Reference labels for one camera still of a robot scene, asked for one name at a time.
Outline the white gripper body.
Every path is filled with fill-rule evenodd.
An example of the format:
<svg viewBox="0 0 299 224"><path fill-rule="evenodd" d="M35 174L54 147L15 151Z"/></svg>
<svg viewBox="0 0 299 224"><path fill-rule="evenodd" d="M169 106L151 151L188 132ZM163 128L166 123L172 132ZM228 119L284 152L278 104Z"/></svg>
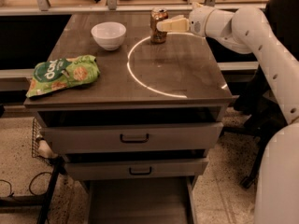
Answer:
<svg viewBox="0 0 299 224"><path fill-rule="evenodd" d="M204 6L199 3L192 4L189 14L190 31L201 37L211 37L208 25L211 14L216 10L214 7Z"/></svg>

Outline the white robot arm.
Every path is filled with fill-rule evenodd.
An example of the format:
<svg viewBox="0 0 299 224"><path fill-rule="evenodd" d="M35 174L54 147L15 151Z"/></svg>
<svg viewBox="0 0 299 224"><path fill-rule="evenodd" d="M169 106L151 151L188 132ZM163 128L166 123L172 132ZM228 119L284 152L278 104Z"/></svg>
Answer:
<svg viewBox="0 0 299 224"><path fill-rule="evenodd" d="M254 224L299 224L299 62L278 41L263 12L249 6L228 12L195 4L188 17L160 21L157 29L211 37L257 58L287 125L263 153Z"/></svg>

